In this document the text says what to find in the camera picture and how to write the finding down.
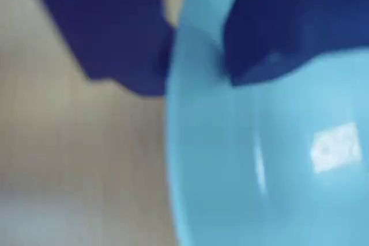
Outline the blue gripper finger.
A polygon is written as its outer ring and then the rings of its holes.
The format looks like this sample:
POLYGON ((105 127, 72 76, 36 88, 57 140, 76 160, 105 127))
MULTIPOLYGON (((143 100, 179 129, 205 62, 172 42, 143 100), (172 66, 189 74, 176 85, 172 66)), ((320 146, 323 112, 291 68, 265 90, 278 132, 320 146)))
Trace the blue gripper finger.
POLYGON ((164 95, 175 36, 164 0, 42 1, 90 79, 164 95))
POLYGON ((235 0, 224 25, 232 85, 274 80, 310 59, 368 46, 368 0, 235 0))

